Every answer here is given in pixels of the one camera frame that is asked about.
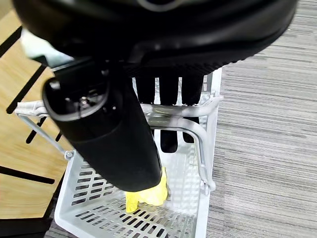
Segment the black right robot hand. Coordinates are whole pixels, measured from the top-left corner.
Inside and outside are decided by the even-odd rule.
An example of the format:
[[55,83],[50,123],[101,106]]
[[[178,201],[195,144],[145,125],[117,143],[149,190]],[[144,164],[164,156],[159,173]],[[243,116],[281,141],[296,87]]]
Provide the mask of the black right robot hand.
[[114,186],[159,184],[161,163],[132,78],[206,75],[262,51],[296,0],[15,0],[27,56],[53,71],[48,115]]

